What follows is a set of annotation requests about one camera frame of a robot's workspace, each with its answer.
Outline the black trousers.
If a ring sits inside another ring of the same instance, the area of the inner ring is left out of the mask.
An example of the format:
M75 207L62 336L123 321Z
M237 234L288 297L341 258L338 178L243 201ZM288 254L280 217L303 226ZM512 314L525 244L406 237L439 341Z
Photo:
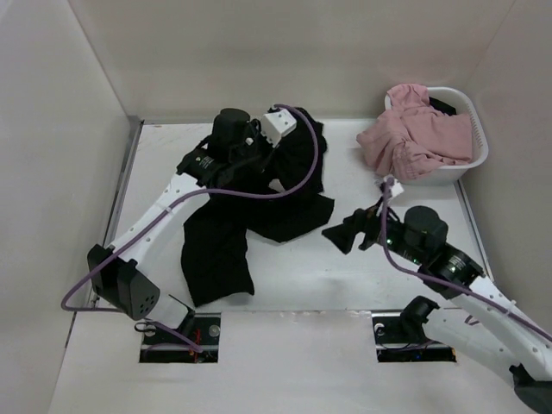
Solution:
M270 183L274 180L288 190L307 178L300 190L274 200L212 195L184 222L180 263L195 306L236 293L254 294L246 258L248 231L284 243L329 221L335 202L323 195L327 149L323 124L305 113L277 147L265 172L233 187L236 191L272 194Z

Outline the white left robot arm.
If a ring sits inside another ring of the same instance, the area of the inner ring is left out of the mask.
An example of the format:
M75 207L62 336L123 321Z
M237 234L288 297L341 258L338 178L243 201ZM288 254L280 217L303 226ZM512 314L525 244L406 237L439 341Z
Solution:
M203 194L227 194L239 179L262 172L285 128L295 128L287 110L253 119L243 111L223 109L212 130L177 164L174 175L148 210L107 248L94 246L87 255L93 291L130 319L164 326L174 343L189 341L191 309L163 293L148 277L158 254L183 219L185 200Z

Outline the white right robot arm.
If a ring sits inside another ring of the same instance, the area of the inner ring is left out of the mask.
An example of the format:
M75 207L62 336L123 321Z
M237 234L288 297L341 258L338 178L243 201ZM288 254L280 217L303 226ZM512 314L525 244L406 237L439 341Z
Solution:
M424 296L417 296L392 326L376 323L374 330L403 336L407 348L440 342L494 372L512 387L517 398L536 413L551 411L551 336L536 326L484 274L467 254L447 242L448 225L431 208L415 206L404 218L375 204L356 210L323 236L348 254L357 235L359 248L374 244L417 265L413 273L423 284L467 318Z

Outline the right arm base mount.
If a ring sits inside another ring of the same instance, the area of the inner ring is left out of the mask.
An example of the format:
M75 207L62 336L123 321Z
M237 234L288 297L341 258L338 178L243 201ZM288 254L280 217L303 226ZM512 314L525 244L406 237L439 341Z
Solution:
M399 312L374 312L372 325L379 363L456 363L451 347L428 339L419 328L404 328Z

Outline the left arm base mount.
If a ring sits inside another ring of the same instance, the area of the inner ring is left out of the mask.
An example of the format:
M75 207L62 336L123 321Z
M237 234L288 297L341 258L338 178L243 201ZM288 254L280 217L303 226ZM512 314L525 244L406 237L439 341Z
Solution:
M188 316L175 330L160 328L149 321L138 322L135 331L141 334L140 363L218 363L221 313Z

